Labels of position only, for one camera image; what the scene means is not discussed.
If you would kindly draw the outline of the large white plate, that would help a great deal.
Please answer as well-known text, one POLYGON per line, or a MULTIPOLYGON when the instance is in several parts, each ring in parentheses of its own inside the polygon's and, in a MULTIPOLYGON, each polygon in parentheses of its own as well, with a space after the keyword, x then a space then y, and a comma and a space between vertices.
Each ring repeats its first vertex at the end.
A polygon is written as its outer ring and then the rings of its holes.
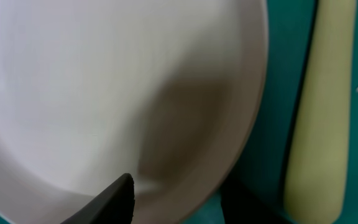
POLYGON ((0 216, 61 223, 128 173, 134 223, 180 223, 259 110, 267 3, 0 0, 0 216))

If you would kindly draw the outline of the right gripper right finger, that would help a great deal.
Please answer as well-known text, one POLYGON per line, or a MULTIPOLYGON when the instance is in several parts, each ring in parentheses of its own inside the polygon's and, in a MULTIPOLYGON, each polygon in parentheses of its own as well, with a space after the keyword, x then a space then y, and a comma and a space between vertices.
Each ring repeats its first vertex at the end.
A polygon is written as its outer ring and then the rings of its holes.
POLYGON ((225 224, 291 223, 265 205, 239 180, 228 177, 220 192, 225 224))

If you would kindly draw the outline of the yellow plastic spoon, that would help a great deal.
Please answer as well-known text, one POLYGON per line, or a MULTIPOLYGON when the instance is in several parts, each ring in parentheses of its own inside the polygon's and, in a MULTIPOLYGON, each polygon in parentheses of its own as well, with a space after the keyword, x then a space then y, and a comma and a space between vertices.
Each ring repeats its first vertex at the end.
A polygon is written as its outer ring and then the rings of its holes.
POLYGON ((297 223, 334 223, 342 211, 356 6, 356 0, 318 3, 283 191, 297 223))

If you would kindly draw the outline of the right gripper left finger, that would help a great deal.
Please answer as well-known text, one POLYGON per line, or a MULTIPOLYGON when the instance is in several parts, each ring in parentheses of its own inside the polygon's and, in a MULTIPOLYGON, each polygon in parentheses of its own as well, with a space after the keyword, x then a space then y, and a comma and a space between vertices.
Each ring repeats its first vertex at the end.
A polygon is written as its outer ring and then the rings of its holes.
POLYGON ((131 224, 134 205, 134 179, 125 173, 62 224, 131 224))

